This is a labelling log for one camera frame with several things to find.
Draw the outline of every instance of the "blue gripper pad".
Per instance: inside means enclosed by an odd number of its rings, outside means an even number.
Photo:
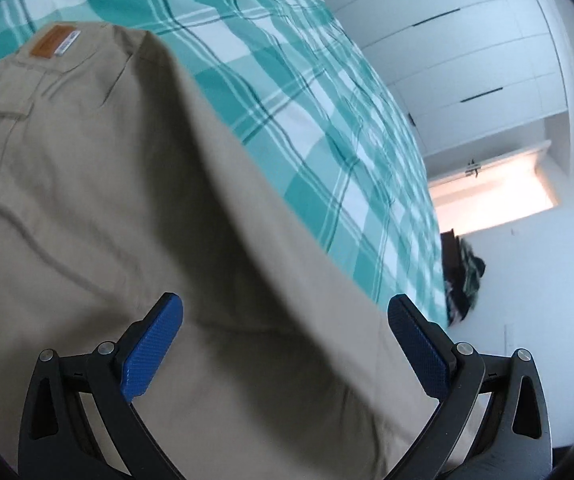
[[[147,391],[164,355],[182,325],[182,301],[166,295],[166,304],[142,335],[122,367],[120,390],[127,402]]]
[[[451,374],[448,363],[425,333],[430,332],[427,329],[430,329],[431,324],[422,317],[420,311],[406,296],[396,296],[389,301],[387,317],[389,327],[414,369],[424,392],[442,402],[449,394]]]

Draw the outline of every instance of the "khaki pants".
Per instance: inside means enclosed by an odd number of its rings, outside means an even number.
[[[185,323],[134,405],[187,478],[382,478],[434,407],[384,316],[155,36],[74,25],[61,56],[32,55],[49,25],[0,61],[2,455],[42,349],[171,291]]]

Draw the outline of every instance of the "plaid pattern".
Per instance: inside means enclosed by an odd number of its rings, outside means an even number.
[[[333,261],[442,326],[438,224],[414,137],[323,0],[0,0],[0,58],[54,20],[148,29]]]

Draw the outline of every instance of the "bright light from doorway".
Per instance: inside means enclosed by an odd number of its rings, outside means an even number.
[[[555,199],[529,157],[513,159],[478,177],[430,187],[440,232],[463,235],[551,209]]]

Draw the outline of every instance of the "bed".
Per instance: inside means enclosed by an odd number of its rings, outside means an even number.
[[[158,35],[336,266],[447,325],[414,136],[323,0],[0,0],[0,58],[57,20]]]

